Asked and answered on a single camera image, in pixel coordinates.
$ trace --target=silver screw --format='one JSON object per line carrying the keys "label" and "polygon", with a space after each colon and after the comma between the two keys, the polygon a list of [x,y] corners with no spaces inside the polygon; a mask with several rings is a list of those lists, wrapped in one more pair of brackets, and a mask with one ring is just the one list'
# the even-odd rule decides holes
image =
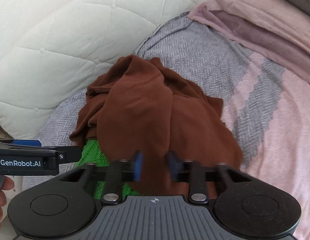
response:
{"label": "silver screw", "polygon": [[112,202],[112,201],[118,200],[118,199],[119,199],[119,196],[118,196],[117,194],[114,194],[114,193],[108,193],[108,194],[104,195],[103,198],[104,198],[104,200],[106,200],[106,201]]}
{"label": "silver screw", "polygon": [[191,198],[192,200],[198,201],[198,202],[206,200],[206,196],[202,193],[193,194]]}

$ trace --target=white perforated surface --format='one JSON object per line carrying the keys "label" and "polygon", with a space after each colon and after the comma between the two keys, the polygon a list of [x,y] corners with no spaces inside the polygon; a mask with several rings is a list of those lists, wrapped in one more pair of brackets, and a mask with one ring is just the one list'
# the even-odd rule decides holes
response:
{"label": "white perforated surface", "polygon": [[63,100],[203,0],[0,0],[0,125],[34,138]]}

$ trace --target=brown cloth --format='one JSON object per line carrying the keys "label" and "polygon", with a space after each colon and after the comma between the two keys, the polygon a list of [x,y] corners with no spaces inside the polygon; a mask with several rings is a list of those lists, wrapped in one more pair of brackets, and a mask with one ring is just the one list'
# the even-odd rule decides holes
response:
{"label": "brown cloth", "polygon": [[220,120],[222,99],[204,95],[159,58],[120,58],[88,87],[86,100],[70,139],[83,147],[97,137],[109,161],[141,150],[142,179],[131,184],[140,194],[187,195],[187,183],[171,181],[165,161],[171,150],[203,166],[241,164],[242,152]]}

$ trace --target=green towel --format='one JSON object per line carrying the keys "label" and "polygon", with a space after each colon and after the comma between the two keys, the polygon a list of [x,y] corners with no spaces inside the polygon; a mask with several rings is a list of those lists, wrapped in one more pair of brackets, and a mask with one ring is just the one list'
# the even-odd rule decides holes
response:
{"label": "green towel", "polygon": [[[85,163],[96,163],[96,166],[104,167],[109,165],[106,156],[101,152],[97,140],[88,140],[83,152],[82,158],[76,163],[76,167],[84,165]],[[94,194],[94,198],[100,199],[105,182],[98,182]],[[127,183],[123,185],[123,199],[126,195],[139,195]]]}

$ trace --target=black robotic device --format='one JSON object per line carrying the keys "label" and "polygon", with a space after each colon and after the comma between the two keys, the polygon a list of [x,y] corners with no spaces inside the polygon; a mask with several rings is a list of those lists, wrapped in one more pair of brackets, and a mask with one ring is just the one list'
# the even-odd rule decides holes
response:
{"label": "black robotic device", "polygon": [[[187,200],[123,199],[123,182],[141,176],[137,151],[131,160],[108,167],[89,163],[18,194],[7,210],[15,240],[295,239],[301,208],[290,194],[227,165],[181,161],[174,152],[167,154],[167,164],[173,181],[189,183]],[[99,181],[105,184],[97,200],[92,195]],[[208,197],[208,181],[215,183],[216,199]]]}

